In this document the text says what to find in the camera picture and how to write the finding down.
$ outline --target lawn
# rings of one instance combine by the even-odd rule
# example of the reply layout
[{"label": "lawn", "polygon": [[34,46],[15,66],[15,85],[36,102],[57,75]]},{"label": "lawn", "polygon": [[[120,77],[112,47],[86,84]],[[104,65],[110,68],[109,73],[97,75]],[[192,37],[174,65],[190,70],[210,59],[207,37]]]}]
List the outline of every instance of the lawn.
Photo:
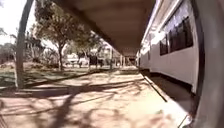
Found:
[{"label": "lawn", "polygon": [[[25,69],[25,83],[32,84],[36,82],[62,79],[87,73],[88,68],[70,68],[60,72],[55,69]],[[14,69],[0,69],[0,88],[14,86],[15,83]]]}]

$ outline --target window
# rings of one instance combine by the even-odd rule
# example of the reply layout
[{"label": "window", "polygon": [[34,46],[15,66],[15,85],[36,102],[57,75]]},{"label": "window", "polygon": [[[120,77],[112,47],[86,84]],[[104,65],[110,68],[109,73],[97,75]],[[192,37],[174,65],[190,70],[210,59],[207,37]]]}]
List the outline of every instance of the window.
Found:
[{"label": "window", "polygon": [[186,35],[185,35],[183,23],[178,25],[177,33],[178,33],[178,48],[177,48],[177,50],[181,50],[186,47]]},{"label": "window", "polygon": [[182,50],[193,46],[191,25],[187,17],[177,27],[174,27],[166,37],[160,41],[160,55]]},{"label": "window", "polygon": [[193,46],[193,37],[192,37],[191,25],[190,25],[190,21],[188,17],[183,21],[183,24],[184,24],[184,31],[185,31],[186,47],[191,47]]},{"label": "window", "polygon": [[170,40],[170,52],[174,52],[178,49],[178,34],[176,28],[171,30],[171,40]]},{"label": "window", "polygon": [[168,53],[168,45],[167,45],[167,38],[165,37],[163,40],[160,41],[160,55],[165,55]]}]

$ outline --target ground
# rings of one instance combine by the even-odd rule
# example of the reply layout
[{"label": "ground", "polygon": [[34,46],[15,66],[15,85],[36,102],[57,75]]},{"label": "ground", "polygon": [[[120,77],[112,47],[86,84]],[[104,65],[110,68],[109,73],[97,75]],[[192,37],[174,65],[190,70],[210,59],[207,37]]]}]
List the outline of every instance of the ground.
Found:
[{"label": "ground", "polygon": [[175,128],[187,115],[133,67],[39,84],[1,92],[1,128]]},{"label": "ground", "polygon": [[[89,72],[89,68],[66,68],[65,71],[60,72],[57,69],[49,68],[32,68],[25,67],[25,84],[33,84],[36,82],[44,82],[55,79],[63,79],[76,75],[81,75]],[[0,68],[0,89],[15,86],[14,69],[12,68]]]}]

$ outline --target walkway roof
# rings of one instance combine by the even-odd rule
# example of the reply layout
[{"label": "walkway roof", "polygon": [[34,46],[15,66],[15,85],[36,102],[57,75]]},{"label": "walkway roof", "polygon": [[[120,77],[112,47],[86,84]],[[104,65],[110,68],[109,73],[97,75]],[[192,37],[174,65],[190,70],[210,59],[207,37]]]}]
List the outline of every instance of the walkway roof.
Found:
[{"label": "walkway roof", "polygon": [[54,0],[127,57],[140,48],[156,0]]}]

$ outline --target pavement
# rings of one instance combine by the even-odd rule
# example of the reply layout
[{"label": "pavement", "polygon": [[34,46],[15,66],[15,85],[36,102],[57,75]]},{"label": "pavement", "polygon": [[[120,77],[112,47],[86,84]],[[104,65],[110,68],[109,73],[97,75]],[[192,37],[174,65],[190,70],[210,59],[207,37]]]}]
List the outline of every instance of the pavement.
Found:
[{"label": "pavement", "polygon": [[155,86],[129,67],[4,91],[0,128],[180,127],[188,110]]}]

